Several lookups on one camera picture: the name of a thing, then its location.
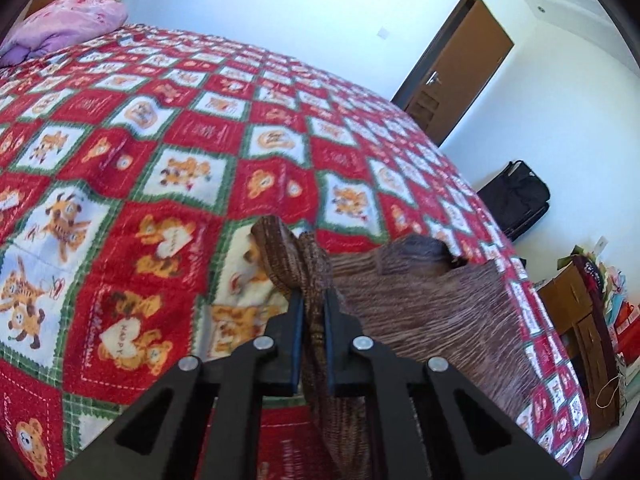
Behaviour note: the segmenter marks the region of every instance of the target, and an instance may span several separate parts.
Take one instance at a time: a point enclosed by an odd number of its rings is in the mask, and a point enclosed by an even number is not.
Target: wooden door
[[[407,113],[441,145],[511,47],[507,33],[477,0],[418,85]]]

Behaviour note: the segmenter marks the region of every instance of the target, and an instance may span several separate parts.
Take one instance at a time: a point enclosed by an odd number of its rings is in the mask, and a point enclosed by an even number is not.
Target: suitcase
[[[549,210],[549,188],[522,160],[510,162],[478,191],[496,223],[512,242]]]

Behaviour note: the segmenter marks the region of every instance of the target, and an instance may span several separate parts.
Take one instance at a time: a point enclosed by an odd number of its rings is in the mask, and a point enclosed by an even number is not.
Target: red and white checkered quilt
[[[508,240],[367,89],[255,46],[129,26],[0,71],[0,167],[0,420],[40,477],[183,355],[260,332],[281,307],[252,263],[265,214],[329,252],[413,230],[493,259],[542,379],[517,422],[561,463],[586,439],[574,370]],[[263,420],[267,476],[319,445],[304,409]]]

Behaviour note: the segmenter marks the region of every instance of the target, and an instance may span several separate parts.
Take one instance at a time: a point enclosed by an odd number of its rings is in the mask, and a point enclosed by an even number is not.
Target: brown towel
[[[370,478],[369,445],[363,400],[327,395],[323,298],[330,287],[365,334],[400,356],[446,357],[512,418],[538,384],[492,262],[456,268],[463,262],[443,243],[420,235],[369,253],[329,257],[312,234],[296,238],[275,217],[261,218],[252,233],[275,286],[287,297],[292,288],[303,291],[303,392],[346,479]]]

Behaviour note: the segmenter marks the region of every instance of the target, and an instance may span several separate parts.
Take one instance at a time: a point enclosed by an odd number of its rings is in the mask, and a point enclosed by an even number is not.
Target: metal rivet
[[[432,357],[427,362],[429,368],[434,372],[443,372],[447,368],[449,368],[449,361],[447,361],[444,357]]]
[[[183,372],[191,372],[198,367],[198,358],[192,355],[187,355],[178,361],[178,368]]]
[[[254,346],[258,350],[268,350],[273,346],[273,339],[271,339],[268,335],[261,335],[254,339]]]
[[[373,339],[365,335],[359,335],[353,340],[353,347],[356,350],[371,350],[373,348]]]

